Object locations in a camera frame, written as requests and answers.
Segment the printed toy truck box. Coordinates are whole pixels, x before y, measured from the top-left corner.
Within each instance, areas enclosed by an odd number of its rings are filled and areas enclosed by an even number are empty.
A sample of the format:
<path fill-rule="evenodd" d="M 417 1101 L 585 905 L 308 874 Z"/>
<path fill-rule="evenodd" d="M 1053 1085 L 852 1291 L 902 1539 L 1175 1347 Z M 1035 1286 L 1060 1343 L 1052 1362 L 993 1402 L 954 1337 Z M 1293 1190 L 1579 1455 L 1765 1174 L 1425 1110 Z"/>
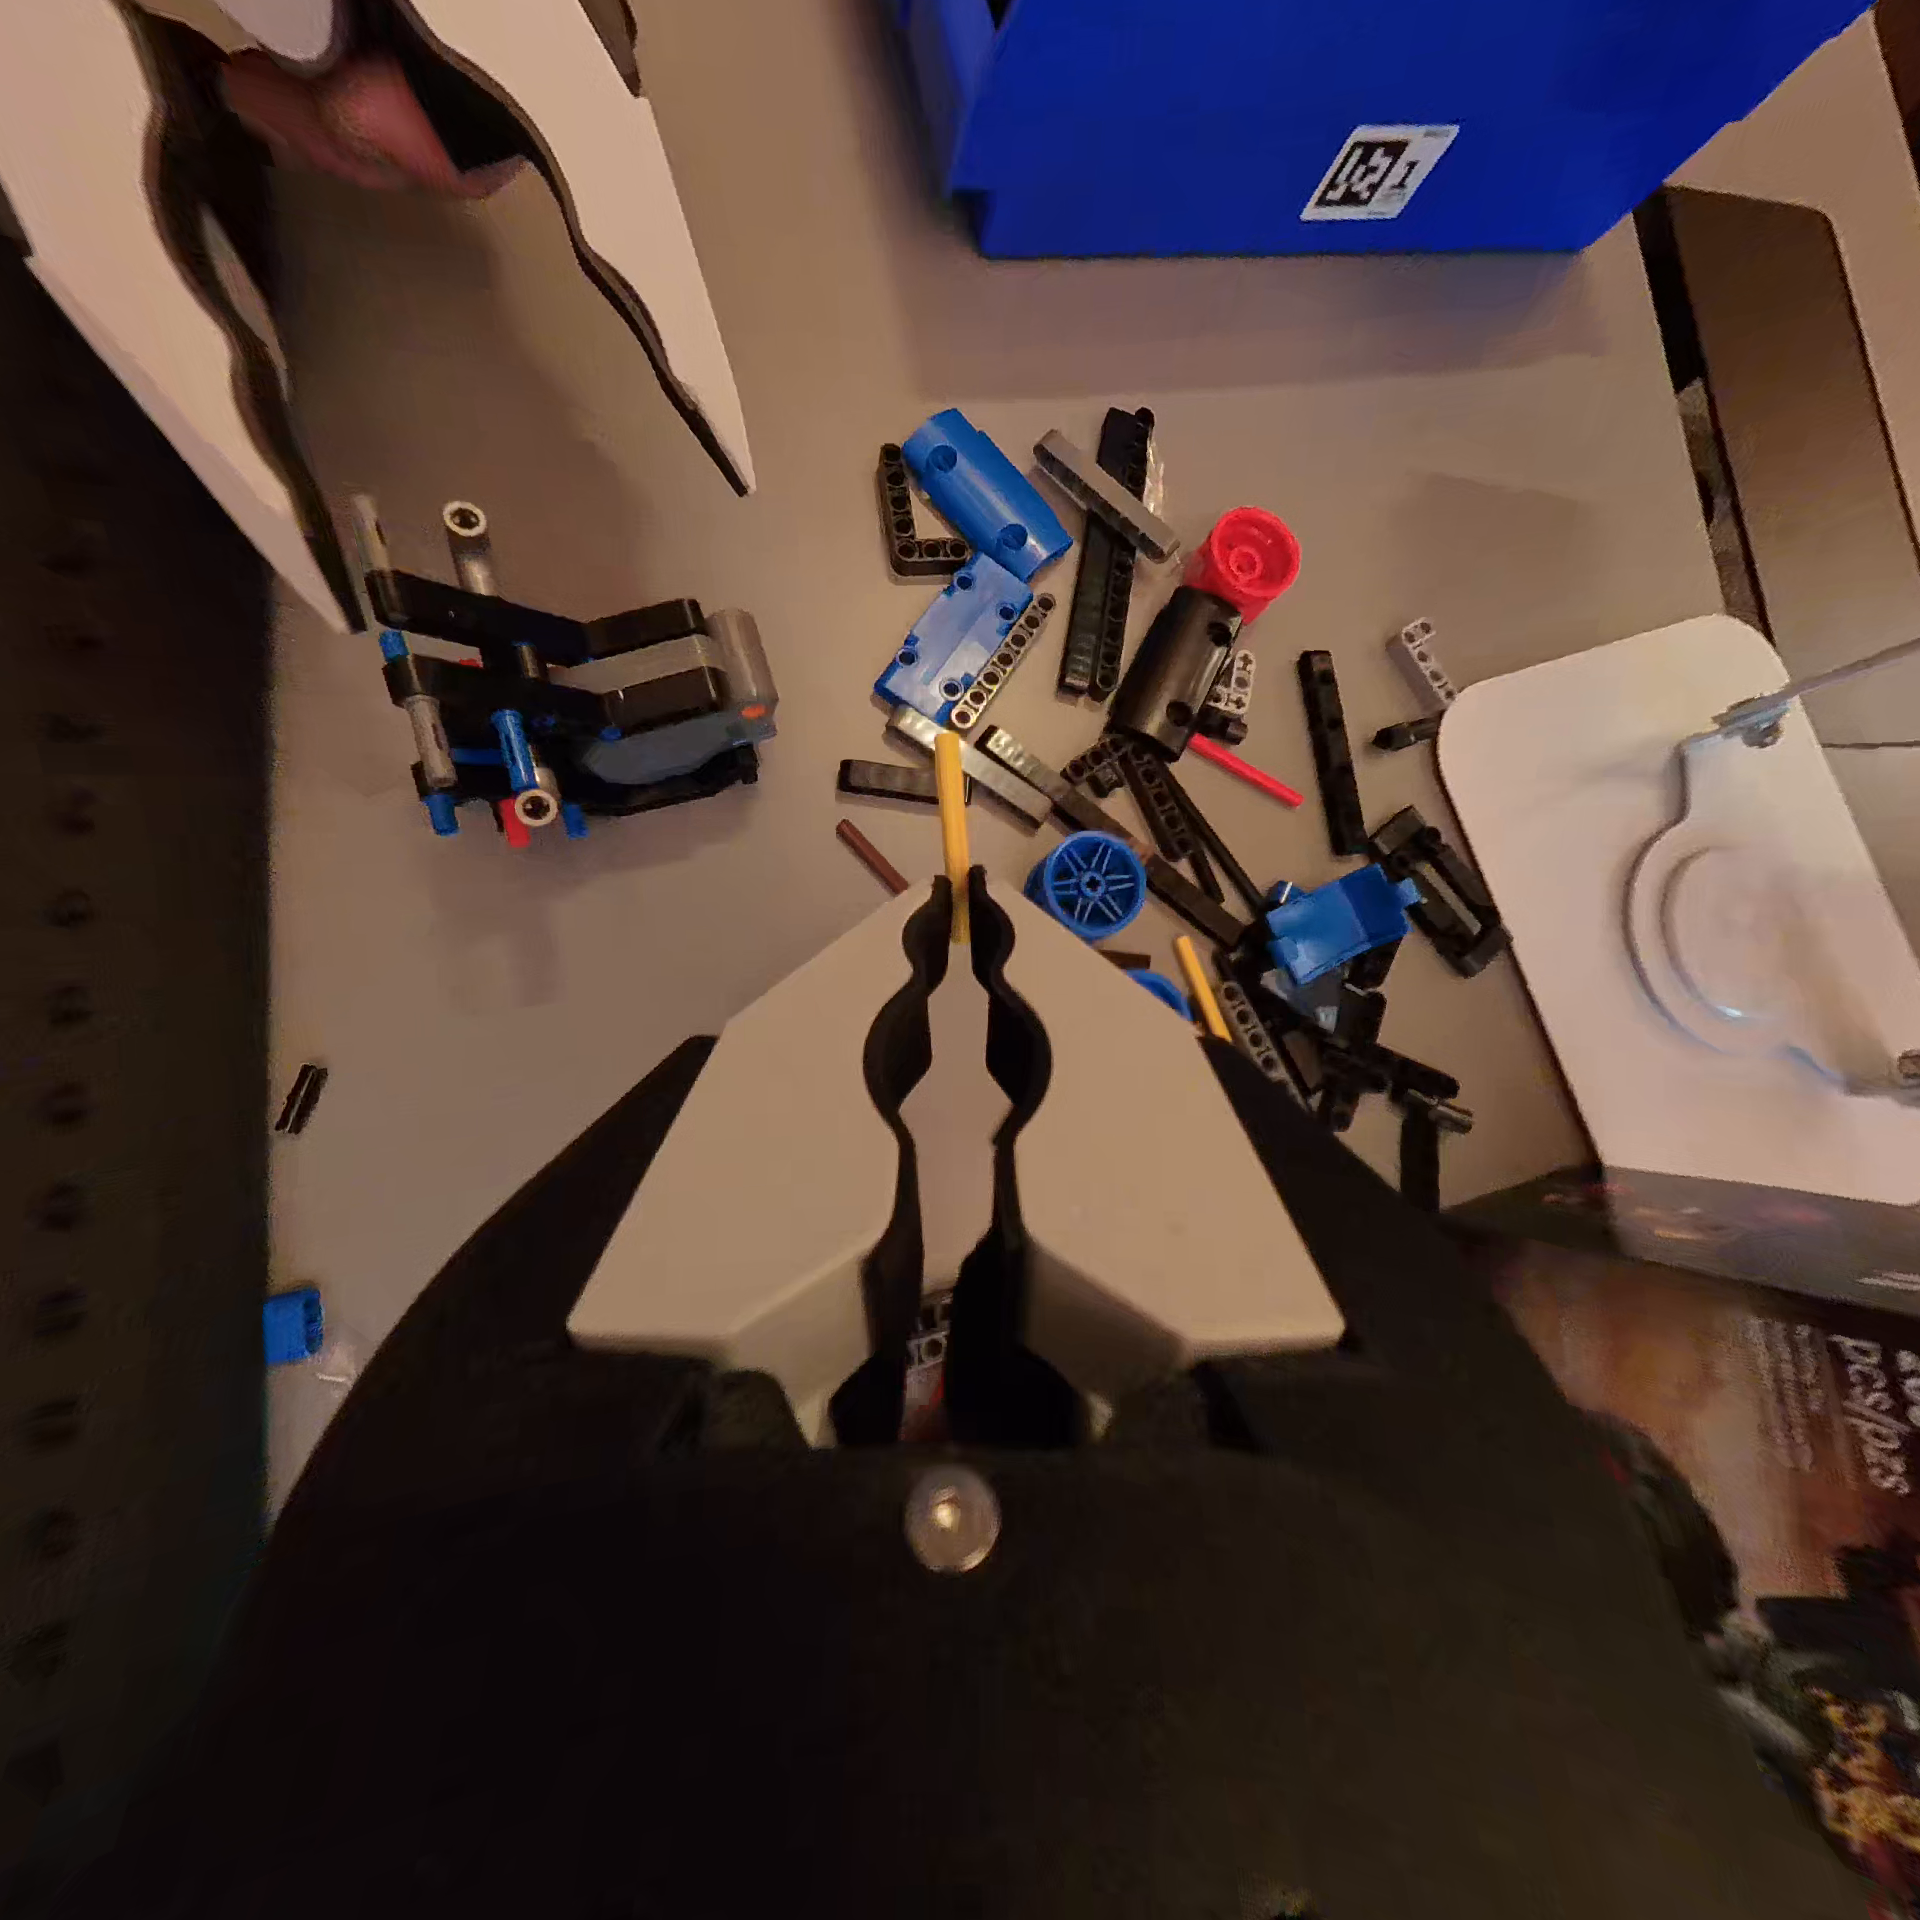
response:
<path fill-rule="evenodd" d="M 1603 1429 L 1769 1782 L 1916 1915 L 1916 1205 L 1564 1169 L 1446 1224 Z"/>

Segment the partly built toy chassis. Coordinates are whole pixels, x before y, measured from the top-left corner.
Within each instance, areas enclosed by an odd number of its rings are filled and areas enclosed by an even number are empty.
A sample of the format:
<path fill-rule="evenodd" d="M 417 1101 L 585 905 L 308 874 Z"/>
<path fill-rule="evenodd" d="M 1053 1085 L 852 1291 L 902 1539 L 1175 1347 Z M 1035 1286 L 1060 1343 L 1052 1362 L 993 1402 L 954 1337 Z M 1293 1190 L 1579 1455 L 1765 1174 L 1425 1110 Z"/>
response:
<path fill-rule="evenodd" d="M 411 781 L 436 838 L 485 817 L 510 849 L 754 786 L 778 682 L 748 611 L 675 598 L 578 619 L 499 592 L 490 517 L 441 513 L 451 584 L 402 569 L 372 497 L 351 539 Z"/>

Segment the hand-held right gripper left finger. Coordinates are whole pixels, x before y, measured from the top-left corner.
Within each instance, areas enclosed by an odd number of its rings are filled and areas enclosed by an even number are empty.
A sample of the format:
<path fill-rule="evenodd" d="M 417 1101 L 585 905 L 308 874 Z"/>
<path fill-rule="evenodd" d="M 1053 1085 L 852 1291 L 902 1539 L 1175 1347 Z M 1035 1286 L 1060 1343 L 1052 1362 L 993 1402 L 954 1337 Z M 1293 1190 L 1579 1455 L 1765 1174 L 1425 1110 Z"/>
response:
<path fill-rule="evenodd" d="M 905 931 L 925 905 L 945 953 L 935 880 L 727 1023 L 569 1312 L 577 1347 L 771 1377 L 829 1445 L 833 1393 L 874 1350 L 859 1265 L 895 1207 L 863 1047 L 913 978 Z"/>

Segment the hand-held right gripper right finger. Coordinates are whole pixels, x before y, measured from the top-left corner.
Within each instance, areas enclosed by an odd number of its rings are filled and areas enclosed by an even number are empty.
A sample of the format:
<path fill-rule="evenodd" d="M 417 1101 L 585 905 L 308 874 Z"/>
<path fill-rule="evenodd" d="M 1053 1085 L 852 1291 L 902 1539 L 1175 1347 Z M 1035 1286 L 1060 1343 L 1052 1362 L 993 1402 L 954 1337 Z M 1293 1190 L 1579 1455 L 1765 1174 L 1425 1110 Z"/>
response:
<path fill-rule="evenodd" d="M 1331 1354 L 1347 1318 L 1222 1087 L 1243 1058 L 969 877 L 993 1224 L 959 1273 L 959 1435 L 1067 1447 L 1089 1407 L 1218 1360 Z"/>

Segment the black dimpled mat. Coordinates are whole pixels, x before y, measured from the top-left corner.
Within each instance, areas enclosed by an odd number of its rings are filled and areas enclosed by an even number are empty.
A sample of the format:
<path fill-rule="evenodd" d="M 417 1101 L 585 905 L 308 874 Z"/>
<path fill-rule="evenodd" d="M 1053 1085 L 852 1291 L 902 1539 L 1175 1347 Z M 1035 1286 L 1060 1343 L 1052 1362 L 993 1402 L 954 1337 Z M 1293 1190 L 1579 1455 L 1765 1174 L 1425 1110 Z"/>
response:
<path fill-rule="evenodd" d="M 263 1529 L 274 587 L 4 250 L 4 1915 L 100 1855 Z"/>

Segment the black toy cylinder piece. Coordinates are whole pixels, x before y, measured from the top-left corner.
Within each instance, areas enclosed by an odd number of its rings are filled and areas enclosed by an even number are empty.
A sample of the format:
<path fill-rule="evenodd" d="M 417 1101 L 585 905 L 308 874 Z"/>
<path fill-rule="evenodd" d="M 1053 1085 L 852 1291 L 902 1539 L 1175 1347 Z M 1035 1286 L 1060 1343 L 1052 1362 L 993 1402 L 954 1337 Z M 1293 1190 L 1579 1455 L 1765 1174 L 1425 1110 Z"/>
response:
<path fill-rule="evenodd" d="M 1195 585 L 1172 590 L 1110 697 L 1106 735 L 1163 761 L 1185 758 L 1238 635 L 1233 602 Z"/>

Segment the blue curved toy panel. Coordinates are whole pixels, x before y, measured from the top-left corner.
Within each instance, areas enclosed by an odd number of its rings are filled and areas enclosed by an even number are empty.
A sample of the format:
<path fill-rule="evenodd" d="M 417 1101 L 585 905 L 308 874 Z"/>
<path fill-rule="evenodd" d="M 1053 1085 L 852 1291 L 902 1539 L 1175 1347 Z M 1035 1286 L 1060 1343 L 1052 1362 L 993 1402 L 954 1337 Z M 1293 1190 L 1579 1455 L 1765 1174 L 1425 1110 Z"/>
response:
<path fill-rule="evenodd" d="M 962 411 L 945 410 L 902 442 L 930 509 L 983 558 L 1030 585 L 1071 552 L 1071 536 L 1021 469 Z"/>
<path fill-rule="evenodd" d="M 905 707 L 945 728 L 1019 617 L 1034 606 L 1030 584 L 986 557 L 969 557 L 919 616 L 874 685 L 890 707 Z"/>

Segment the blue spoked toy wheel rim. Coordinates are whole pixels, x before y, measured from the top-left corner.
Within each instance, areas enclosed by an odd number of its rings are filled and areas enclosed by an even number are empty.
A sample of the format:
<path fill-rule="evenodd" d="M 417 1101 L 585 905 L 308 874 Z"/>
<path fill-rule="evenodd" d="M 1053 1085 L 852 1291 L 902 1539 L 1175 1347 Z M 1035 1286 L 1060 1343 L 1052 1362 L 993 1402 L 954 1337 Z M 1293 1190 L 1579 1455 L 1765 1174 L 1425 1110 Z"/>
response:
<path fill-rule="evenodd" d="M 1103 945 L 1145 912 L 1141 856 L 1110 832 L 1070 832 L 1023 880 L 1023 901 L 1085 945 Z"/>

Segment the small clear plastic bag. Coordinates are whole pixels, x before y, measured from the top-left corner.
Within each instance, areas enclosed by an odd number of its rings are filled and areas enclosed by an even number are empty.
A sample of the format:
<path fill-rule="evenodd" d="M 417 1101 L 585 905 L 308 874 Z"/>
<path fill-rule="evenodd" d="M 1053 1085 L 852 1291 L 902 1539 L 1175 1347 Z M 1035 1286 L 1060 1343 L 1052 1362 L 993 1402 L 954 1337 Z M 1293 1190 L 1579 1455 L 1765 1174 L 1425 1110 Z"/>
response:
<path fill-rule="evenodd" d="M 307 1455 L 341 1413 L 363 1369 L 363 1347 L 350 1330 L 330 1330 L 316 1354 L 268 1371 L 274 1453 Z"/>

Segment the blue toy fender piece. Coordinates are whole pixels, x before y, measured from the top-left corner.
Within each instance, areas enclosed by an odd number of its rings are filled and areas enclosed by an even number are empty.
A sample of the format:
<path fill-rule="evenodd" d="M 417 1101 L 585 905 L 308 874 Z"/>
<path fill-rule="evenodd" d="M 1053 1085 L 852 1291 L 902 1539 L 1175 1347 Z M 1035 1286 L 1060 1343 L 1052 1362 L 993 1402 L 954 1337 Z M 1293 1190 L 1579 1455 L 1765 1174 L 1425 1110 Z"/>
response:
<path fill-rule="evenodd" d="M 1419 883 L 1370 865 L 1313 890 L 1275 890 L 1262 914 L 1265 945 L 1275 971 L 1308 989 L 1349 962 L 1391 947 L 1411 933 Z"/>

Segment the blue storage bin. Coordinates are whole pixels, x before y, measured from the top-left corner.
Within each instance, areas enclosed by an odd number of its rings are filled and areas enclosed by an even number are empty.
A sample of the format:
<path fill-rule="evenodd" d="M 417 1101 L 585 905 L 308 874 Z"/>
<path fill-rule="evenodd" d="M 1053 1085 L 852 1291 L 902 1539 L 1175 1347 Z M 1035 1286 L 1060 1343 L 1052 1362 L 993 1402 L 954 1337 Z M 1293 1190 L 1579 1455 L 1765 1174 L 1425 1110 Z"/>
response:
<path fill-rule="evenodd" d="M 1865 3 L 891 3 L 988 259 L 1571 257 Z"/>

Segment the red toy axle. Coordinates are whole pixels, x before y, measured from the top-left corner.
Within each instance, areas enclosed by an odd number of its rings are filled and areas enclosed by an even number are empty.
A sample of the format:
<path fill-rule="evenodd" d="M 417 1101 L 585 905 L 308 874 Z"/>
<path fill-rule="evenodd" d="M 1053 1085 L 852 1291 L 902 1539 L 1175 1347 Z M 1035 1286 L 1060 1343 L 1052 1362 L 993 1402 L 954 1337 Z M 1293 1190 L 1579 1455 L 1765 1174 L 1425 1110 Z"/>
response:
<path fill-rule="evenodd" d="M 1283 806 L 1284 809 L 1301 809 L 1305 806 L 1305 795 L 1292 784 L 1284 784 L 1283 781 L 1269 776 L 1266 770 L 1257 768 L 1254 763 L 1238 758 L 1235 751 L 1230 751 L 1212 737 L 1195 737 L 1190 741 L 1188 755 L 1218 768 L 1218 774 L 1233 778 L 1235 783 L 1254 790 L 1257 794 Z"/>

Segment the red toy wheel rim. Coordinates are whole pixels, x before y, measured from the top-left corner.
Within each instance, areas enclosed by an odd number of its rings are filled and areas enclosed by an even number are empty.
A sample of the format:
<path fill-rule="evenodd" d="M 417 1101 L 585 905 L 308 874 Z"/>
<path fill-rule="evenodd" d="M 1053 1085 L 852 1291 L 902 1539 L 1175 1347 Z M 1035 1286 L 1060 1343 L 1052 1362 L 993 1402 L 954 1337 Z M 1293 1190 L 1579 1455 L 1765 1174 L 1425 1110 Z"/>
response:
<path fill-rule="evenodd" d="M 1265 509 L 1227 511 L 1195 544 L 1185 585 L 1230 606 L 1241 625 L 1266 614 L 1303 571 L 1303 549 L 1283 517 Z"/>

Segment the pile of black toy beams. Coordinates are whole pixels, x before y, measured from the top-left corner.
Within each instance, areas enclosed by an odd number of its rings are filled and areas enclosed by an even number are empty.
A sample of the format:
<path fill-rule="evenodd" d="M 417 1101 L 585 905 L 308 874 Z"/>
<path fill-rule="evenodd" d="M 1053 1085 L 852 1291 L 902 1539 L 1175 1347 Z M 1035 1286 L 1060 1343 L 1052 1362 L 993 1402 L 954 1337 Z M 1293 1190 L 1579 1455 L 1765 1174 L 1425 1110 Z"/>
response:
<path fill-rule="evenodd" d="M 1151 411 L 1110 407 L 1095 449 L 1083 453 L 1171 526 L 1162 509 Z M 1331 880 L 1378 865 L 1395 878 L 1417 880 L 1421 896 L 1411 909 L 1404 939 L 1308 989 L 1289 986 L 1265 945 L 1262 914 L 1275 890 L 1292 880 L 1262 883 L 1235 856 L 1180 776 L 1181 763 L 1198 758 L 1187 751 L 1178 761 L 1163 761 L 1106 735 L 1125 667 L 1155 616 L 1185 585 L 1190 549 L 1171 565 L 1145 561 L 1059 493 L 1035 457 L 1021 472 L 1071 536 L 1071 552 L 1030 584 L 1034 606 L 956 705 L 948 725 L 938 728 L 874 696 L 886 729 L 922 758 L 922 767 L 843 760 L 836 790 L 849 798 L 938 807 L 933 744 L 938 729 L 946 729 L 965 749 L 969 800 L 981 790 L 1030 829 L 1053 829 L 1062 838 L 1099 830 L 1126 841 L 1145 865 L 1147 903 L 1212 947 L 1204 967 L 1233 1041 L 1333 1134 L 1353 1125 L 1364 1101 L 1389 1107 L 1399 1118 L 1399 1187 L 1413 1205 L 1437 1209 L 1443 1145 L 1467 1137 L 1475 1115 L 1452 1072 L 1387 1046 L 1386 983 L 1413 935 L 1461 978 L 1484 975 L 1507 953 L 1508 931 L 1484 880 L 1419 809 L 1370 822 L 1337 667 L 1326 651 L 1303 651 L 1297 680 L 1313 794 L 1335 863 Z M 935 602 L 977 552 L 930 509 L 895 442 L 878 449 L 875 509 L 891 576 L 901 585 L 938 585 Z M 1212 697 L 1190 744 L 1204 735 L 1241 758 L 1253 707 L 1236 720 L 1212 707 Z M 1308 891 L 1323 883 L 1292 886 Z"/>

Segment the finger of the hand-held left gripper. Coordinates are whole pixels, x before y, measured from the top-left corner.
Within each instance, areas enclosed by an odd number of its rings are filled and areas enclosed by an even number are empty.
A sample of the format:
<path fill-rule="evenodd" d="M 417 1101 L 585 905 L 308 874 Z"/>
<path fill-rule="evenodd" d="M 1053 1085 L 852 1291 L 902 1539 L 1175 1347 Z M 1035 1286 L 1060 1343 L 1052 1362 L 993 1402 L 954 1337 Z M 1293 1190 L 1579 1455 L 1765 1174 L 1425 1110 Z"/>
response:
<path fill-rule="evenodd" d="M 3 5 L 4 205 L 28 269 L 271 571 L 358 634 L 269 303 L 207 202 L 221 129 L 171 21 Z"/>
<path fill-rule="evenodd" d="M 727 486 L 750 497 L 750 435 L 629 8 L 375 5 L 375 42 L 460 177 L 510 161 L 540 174 L 583 275 Z"/>

